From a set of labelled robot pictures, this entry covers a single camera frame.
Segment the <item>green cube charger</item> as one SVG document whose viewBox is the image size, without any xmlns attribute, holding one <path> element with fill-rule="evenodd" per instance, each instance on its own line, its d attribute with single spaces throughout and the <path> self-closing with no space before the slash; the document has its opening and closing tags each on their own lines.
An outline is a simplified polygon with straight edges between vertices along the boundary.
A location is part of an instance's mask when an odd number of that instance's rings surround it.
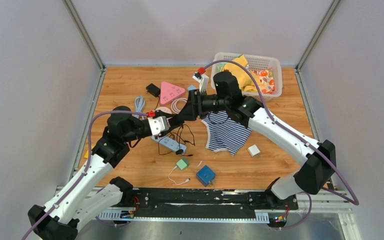
<svg viewBox="0 0 384 240">
<path fill-rule="evenodd" d="M 185 170 L 190 165 L 189 161 L 186 158 L 181 158 L 176 162 L 176 167 L 181 171 Z"/>
</svg>

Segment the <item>light blue small charger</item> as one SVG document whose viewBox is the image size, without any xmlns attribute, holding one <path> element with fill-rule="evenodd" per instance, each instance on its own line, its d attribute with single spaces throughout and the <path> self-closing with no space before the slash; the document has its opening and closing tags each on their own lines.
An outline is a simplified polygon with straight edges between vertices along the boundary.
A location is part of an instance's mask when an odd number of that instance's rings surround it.
<svg viewBox="0 0 384 240">
<path fill-rule="evenodd" d="M 194 86 L 194 85 L 190 85 L 189 87 L 187 87 L 187 91 L 194 91 L 194 90 L 197 90 L 197 88 Z"/>
</svg>

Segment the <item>pink triangular power strip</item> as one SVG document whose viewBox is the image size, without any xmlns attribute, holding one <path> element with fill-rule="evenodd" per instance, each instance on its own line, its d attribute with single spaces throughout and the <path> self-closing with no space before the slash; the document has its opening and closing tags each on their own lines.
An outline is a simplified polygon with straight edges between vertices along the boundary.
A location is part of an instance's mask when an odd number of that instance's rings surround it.
<svg viewBox="0 0 384 240">
<path fill-rule="evenodd" d="M 160 85 L 159 103 L 161 106 L 166 106 L 174 100 L 179 99 L 186 93 L 186 89 L 178 85 L 162 81 Z"/>
</svg>

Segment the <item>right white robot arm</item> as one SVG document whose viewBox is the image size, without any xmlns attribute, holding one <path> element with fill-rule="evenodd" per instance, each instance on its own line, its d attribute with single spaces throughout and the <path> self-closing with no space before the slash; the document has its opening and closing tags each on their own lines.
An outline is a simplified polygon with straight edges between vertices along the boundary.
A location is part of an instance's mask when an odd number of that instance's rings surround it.
<svg viewBox="0 0 384 240">
<path fill-rule="evenodd" d="M 334 174 L 336 147 L 329 141 L 320 142 L 291 128 L 270 113 L 262 102 L 243 96 L 237 78 L 228 71 L 214 75 L 216 94 L 191 90 L 176 119 L 195 121 L 211 112 L 226 111 L 235 122 L 267 137 L 289 153 L 300 169 L 274 180 L 267 188 L 266 204 L 278 209 L 286 198 L 305 192 L 316 195 Z"/>
</svg>

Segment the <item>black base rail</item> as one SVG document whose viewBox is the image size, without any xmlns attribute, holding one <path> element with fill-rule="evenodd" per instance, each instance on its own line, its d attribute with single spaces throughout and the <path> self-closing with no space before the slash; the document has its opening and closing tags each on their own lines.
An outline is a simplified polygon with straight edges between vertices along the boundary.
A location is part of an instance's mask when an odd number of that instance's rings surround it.
<svg viewBox="0 0 384 240">
<path fill-rule="evenodd" d="M 134 211 L 137 220 L 175 221 L 260 221 L 258 211 L 284 214 L 299 208 L 295 195 L 270 202 L 263 190 L 204 188 L 135 188 L 116 206 Z"/>
</svg>

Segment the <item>yellow power adapter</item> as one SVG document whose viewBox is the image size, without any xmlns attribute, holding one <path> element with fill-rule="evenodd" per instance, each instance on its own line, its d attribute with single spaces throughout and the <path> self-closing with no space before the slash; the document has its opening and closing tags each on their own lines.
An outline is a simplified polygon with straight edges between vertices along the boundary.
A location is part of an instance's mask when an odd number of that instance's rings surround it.
<svg viewBox="0 0 384 240">
<path fill-rule="evenodd" d="M 83 150 L 83 158 L 87 160 L 88 157 L 89 157 L 89 146 L 85 145 L 84 150 Z"/>
</svg>

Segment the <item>blue cube charger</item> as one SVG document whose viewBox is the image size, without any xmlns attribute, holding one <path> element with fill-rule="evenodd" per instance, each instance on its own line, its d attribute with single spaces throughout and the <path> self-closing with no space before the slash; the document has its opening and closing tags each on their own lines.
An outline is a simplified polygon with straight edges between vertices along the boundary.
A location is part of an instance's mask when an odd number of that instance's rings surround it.
<svg viewBox="0 0 384 240">
<path fill-rule="evenodd" d="M 204 165 L 196 173 L 196 178 L 204 187 L 207 187 L 208 185 L 213 184 L 213 181 L 216 178 L 216 173 L 208 165 Z"/>
</svg>

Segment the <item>yellow clothes in basket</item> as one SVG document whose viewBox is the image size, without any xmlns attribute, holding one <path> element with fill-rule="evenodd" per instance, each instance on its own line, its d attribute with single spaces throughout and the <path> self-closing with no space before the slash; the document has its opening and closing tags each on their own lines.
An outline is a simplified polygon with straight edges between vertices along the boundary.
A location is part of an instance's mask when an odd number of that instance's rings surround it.
<svg viewBox="0 0 384 240">
<path fill-rule="evenodd" d="M 275 91 L 275 79 L 273 74 L 273 69 L 268 68 L 265 70 L 251 70 L 249 67 L 248 60 L 244 55 L 240 55 L 232 60 L 246 68 L 251 75 L 255 78 L 258 83 L 258 87 L 263 94 L 272 95 Z M 216 72 L 230 72 L 233 76 L 236 77 L 238 81 L 238 86 L 243 92 L 257 92 L 257 88 L 252 81 L 251 77 L 248 76 L 245 71 L 239 66 L 233 63 L 220 63 L 217 66 Z"/>
</svg>

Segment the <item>black adapter with cable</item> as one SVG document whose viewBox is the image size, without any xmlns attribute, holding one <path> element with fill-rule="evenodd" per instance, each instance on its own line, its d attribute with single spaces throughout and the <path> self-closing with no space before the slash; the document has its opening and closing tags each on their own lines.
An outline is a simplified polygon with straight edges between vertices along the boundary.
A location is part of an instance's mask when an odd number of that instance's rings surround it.
<svg viewBox="0 0 384 240">
<path fill-rule="evenodd" d="M 186 140 L 182 136 L 185 129 L 189 131 L 192 140 Z M 153 138 L 153 140 L 157 143 L 158 154 L 161 156 L 174 153 L 179 156 L 190 157 L 192 154 L 187 154 L 187 145 L 196 145 L 195 135 L 187 124 L 182 125 L 175 132 L 169 132 L 167 135 Z"/>
</svg>

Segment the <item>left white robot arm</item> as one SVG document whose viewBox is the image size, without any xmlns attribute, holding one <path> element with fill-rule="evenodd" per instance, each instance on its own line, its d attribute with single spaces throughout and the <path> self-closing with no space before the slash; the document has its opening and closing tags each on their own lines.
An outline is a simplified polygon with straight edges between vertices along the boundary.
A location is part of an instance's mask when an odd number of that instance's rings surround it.
<svg viewBox="0 0 384 240">
<path fill-rule="evenodd" d="M 85 225 L 107 208 L 116 204 L 129 206 L 133 187 L 121 177 L 111 180 L 100 193 L 87 196 L 129 153 L 132 141 L 164 136 L 184 123 L 178 114 L 160 110 L 135 112 L 127 106 L 99 113 L 91 121 L 104 115 L 108 116 L 107 125 L 96 144 L 88 145 L 86 162 L 59 193 L 43 206 L 34 205 L 28 211 L 31 227 L 23 239 L 35 233 L 42 240 L 74 240 Z"/>
</svg>

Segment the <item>pink round power strip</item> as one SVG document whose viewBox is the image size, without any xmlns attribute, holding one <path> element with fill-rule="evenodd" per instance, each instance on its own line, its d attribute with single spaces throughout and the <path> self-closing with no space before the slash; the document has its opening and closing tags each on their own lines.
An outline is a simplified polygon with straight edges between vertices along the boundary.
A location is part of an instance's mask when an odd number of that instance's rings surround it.
<svg viewBox="0 0 384 240">
<path fill-rule="evenodd" d="M 172 110 L 166 106 L 159 106 L 155 109 L 155 111 L 161 111 L 166 114 L 172 114 Z"/>
</svg>

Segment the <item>white cube charger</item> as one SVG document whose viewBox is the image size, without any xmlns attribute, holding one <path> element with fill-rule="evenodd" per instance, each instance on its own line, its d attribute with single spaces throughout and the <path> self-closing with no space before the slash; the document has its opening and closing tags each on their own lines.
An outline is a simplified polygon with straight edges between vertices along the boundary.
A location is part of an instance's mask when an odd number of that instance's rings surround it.
<svg viewBox="0 0 384 240">
<path fill-rule="evenodd" d="M 257 155 L 259 155 L 261 153 L 260 149 L 255 144 L 248 147 L 247 151 L 251 157 L 256 157 Z"/>
</svg>

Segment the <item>light blue power strip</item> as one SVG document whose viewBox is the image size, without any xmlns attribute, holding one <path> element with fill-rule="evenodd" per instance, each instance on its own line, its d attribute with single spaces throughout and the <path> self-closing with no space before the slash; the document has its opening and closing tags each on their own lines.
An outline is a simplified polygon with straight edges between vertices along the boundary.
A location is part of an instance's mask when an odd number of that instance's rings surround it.
<svg viewBox="0 0 384 240">
<path fill-rule="evenodd" d="M 151 139 L 157 143 L 158 154 L 161 156 L 168 155 L 170 153 L 175 153 L 176 155 L 184 155 L 187 151 L 186 145 L 177 142 L 174 138 L 171 138 L 169 136 L 164 136 L 160 138 L 152 136 Z M 168 152 L 162 153 L 162 148 L 166 148 Z"/>
</svg>

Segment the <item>black adapter at back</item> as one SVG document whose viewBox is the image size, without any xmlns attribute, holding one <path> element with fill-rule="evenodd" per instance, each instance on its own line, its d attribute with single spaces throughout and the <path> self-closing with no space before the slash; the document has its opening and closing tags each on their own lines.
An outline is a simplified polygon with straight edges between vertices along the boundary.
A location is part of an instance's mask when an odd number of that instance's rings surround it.
<svg viewBox="0 0 384 240">
<path fill-rule="evenodd" d="M 153 83 L 147 85 L 145 89 L 147 93 L 151 94 L 155 98 L 158 98 L 161 95 L 161 89 Z"/>
</svg>

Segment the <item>white plastic basket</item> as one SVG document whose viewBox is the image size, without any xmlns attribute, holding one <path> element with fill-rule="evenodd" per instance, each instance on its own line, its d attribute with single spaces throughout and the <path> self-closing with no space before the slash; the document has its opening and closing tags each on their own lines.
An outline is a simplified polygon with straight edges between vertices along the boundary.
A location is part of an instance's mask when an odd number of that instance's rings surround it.
<svg viewBox="0 0 384 240">
<path fill-rule="evenodd" d="M 258 88 L 264 100 L 269 101 L 281 96 L 283 90 L 282 68 L 279 60 L 273 57 L 240 54 L 230 52 L 218 52 L 214 60 L 230 60 L 245 67 L 255 77 Z M 214 89 L 213 77 L 223 71 L 230 71 L 236 76 L 242 94 L 246 96 L 260 98 L 257 88 L 251 78 L 240 67 L 227 62 L 219 62 L 212 66 L 210 85 Z"/>
</svg>

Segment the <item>blue striped shirt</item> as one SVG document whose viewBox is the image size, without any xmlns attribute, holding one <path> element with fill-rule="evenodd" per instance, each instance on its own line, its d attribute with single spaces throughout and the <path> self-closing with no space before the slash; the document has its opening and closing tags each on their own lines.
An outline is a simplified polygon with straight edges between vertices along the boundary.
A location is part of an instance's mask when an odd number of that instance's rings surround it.
<svg viewBox="0 0 384 240">
<path fill-rule="evenodd" d="M 250 128 L 232 120 L 225 111 L 211 112 L 201 122 L 207 130 L 205 148 L 215 153 L 227 151 L 234 156 L 252 132 Z"/>
</svg>

